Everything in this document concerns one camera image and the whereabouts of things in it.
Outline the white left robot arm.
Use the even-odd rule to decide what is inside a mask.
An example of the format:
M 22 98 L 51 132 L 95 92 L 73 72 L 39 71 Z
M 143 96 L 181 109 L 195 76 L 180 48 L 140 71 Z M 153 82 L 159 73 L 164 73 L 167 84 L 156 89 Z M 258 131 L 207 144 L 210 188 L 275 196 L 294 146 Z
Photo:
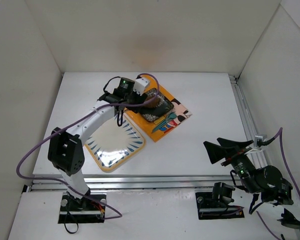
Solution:
M 71 197 L 82 199 L 90 195 L 90 188 L 82 173 L 85 163 L 83 146 L 88 138 L 105 122 L 122 112 L 124 107 L 118 104 L 137 105 L 132 109 L 139 110 L 140 104 L 146 101 L 145 89 L 149 84 L 150 81 L 141 76 L 135 80 L 121 77 L 112 93 L 103 91 L 90 111 L 91 116 L 51 138 L 47 158 L 61 173 Z

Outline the brown croissant bread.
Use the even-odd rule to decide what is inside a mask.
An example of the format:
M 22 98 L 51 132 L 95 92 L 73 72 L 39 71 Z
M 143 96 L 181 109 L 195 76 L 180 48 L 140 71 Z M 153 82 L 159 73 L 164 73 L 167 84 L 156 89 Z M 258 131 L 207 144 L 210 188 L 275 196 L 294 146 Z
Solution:
M 149 101 L 149 103 L 144 104 L 142 107 L 148 108 L 148 109 L 153 109 L 160 103 L 161 100 L 159 97 L 147 97 L 145 101 L 146 102 Z

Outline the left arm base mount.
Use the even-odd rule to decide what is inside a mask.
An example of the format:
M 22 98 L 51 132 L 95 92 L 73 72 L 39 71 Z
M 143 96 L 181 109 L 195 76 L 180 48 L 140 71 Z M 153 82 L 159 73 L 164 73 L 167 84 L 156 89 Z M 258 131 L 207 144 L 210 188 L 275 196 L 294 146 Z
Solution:
M 58 224 L 95 224 L 103 223 L 106 207 L 89 199 L 75 200 L 63 193 L 60 202 Z

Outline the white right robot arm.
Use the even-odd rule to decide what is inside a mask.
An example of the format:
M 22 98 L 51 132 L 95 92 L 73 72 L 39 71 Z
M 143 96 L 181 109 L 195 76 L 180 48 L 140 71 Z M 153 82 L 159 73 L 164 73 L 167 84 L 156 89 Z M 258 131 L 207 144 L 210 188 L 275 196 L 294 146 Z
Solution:
M 268 214 L 282 226 L 300 229 L 300 200 L 293 195 L 292 184 L 273 165 L 257 168 L 248 154 L 260 150 L 272 141 L 234 141 L 219 137 L 217 144 L 204 141 L 211 164 L 231 166 L 240 185 L 217 182 L 212 189 L 212 200 L 226 206 L 236 205 L 255 212 Z

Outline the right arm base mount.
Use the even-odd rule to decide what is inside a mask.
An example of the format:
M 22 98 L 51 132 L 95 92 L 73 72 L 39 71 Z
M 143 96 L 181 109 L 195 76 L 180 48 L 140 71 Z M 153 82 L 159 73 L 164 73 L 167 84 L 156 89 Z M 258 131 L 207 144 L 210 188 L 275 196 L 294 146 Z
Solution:
M 232 193 L 235 188 L 223 182 L 214 184 L 211 191 L 195 193 L 199 220 L 243 219 L 244 207 L 233 205 Z

